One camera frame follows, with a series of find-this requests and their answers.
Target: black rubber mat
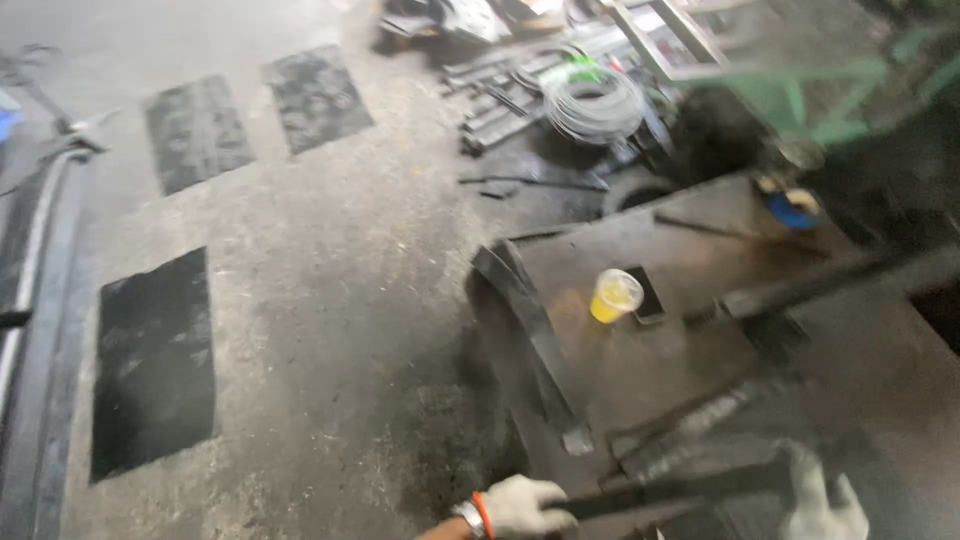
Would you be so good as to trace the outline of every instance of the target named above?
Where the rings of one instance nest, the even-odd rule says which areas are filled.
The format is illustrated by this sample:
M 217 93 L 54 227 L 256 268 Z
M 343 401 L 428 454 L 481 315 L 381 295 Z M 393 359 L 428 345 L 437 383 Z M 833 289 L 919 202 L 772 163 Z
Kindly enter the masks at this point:
M 215 390 L 204 248 L 105 285 L 90 480 L 209 438 Z
M 269 63 L 264 67 L 264 76 L 274 89 L 291 154 L 373 125 L 336 45 Z
M 144 111 L 166 195 L 254 160 L 221 75 L 163 90 Z

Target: workshop floor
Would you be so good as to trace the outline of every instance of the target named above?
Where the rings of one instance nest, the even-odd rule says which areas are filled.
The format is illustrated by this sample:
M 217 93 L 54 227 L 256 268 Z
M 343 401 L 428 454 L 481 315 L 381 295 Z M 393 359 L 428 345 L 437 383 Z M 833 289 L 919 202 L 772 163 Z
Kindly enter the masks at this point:
M 206 248 L 215 434 L 89 481 L 96 311 L 63 538 L 400 538 L 516 467 L 463 281 L 476 247 L 586 218 L 595 198 L 456 185 L 455 104 L 422 52 L 381 56 L 377 0 L 5 0 L 0 46 L 78 116 L 119 109 L 90 197 L 98 285 Z M 263 66 L 337 43 L 374 125 L 291 157 Z M 226 78 L 255 161 L 169 196 L 142 104 Z

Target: coil of cable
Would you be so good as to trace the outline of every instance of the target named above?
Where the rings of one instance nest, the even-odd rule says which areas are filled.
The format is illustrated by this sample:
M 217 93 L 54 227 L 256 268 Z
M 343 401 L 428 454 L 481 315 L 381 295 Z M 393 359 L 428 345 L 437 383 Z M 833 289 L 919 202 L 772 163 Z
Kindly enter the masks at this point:
M 572 66 L 541 86 L 550 123 L 577 142 L 606 146 L 631 135 L 643 123 L 643 90 L 608 67 Z

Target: white work glove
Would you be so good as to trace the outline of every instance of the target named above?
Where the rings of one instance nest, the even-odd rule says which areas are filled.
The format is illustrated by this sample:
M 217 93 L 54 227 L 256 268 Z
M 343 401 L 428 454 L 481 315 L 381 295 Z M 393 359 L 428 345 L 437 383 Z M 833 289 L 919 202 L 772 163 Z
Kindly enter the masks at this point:
M 790 477 L 797 506 L 780 528 L 783 540 L 865 540 L 870 523 L 846 475 L 836 481 L 837 505 L 831 506 L 820 459 L 793 441 L 781 441 L 790 453 Z
M 480 494 L 493 538 L 536 538 L 577 526 L 566 510 L 543 510 L 548 503 L 566 501 L 566 493 L 551 481 L 515 475 Z

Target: clear plastic cup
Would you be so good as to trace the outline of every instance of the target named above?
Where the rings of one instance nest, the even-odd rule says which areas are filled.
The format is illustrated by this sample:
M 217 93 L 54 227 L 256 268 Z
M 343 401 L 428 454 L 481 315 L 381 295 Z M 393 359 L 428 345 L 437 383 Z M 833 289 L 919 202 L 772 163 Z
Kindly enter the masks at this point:
M 623 270 L 604 270 L 597 278 L 590 314 L 601 323 L 612 323 L 643 302 L 643 287 Z

